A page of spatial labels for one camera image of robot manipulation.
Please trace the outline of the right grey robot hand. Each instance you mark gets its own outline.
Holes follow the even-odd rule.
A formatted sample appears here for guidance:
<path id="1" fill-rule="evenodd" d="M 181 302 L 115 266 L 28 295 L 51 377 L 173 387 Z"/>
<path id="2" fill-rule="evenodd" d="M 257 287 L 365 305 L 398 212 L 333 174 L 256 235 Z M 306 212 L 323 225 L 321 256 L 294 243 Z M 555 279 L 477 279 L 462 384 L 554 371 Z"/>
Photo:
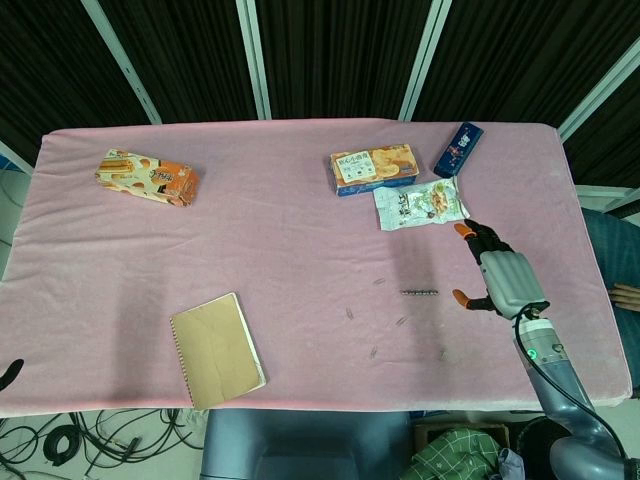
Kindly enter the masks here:
<path id="1" fill-rule="evenodd" d="M 456 223 L 454 230 L 468 245 L 487 292 L 483 298 L 471 299 L 454 289 L 453 297 L 462 307 L 494 311 L 512 320 L 521 315 L 533 318 L 550 306 L 527 258 L 514 251 L 491 227 L 465 219 Z"/>

